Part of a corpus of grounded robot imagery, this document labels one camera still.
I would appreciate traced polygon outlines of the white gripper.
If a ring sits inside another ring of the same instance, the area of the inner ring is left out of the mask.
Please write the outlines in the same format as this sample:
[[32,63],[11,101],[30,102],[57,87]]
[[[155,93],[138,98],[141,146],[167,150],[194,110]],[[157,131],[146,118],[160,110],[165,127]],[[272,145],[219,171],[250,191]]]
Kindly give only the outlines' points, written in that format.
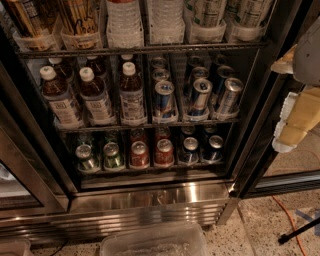
[[[271,65],[278,74],[292,74],[306,85],[320,86],[320,17],[280,59]],[[320,88],[307,87],[300,93],[290,92],[280,112],[273,149],[287,153],[297,147],[307,133],[320,122]]]

